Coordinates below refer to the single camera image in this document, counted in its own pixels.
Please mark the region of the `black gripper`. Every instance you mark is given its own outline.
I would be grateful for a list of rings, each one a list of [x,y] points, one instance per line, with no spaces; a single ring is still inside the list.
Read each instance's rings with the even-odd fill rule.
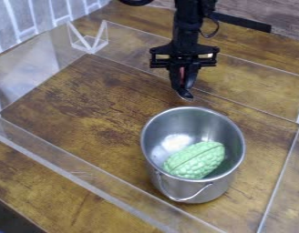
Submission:
[[[188,25],[179,22],[172,26],[171,41],[149,49],[151,68],[169,69],[169,82],[173,90],[181,87],[180,68],[171,65],[185,66],[183,74],[183,86],[191,89],[201,67],[216,66],[216,56],[220,49],[216,46],[204,46],[197,43],[200,24]]]

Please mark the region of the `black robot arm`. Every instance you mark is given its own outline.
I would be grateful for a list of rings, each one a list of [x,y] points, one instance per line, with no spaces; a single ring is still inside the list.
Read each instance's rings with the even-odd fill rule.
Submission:
[[[149,49],[149,66],[169,71],[171,87],[177,92],[184,93],[192,88],[201,67],[216,65],[219,48],[197,43],[197,35],[209,38],[217,32],[217,29],[209,35],[200,32],[203,18],[219,25],[211,15],[215,2],[216,0],[175,0],[172,39],[165,45]]]

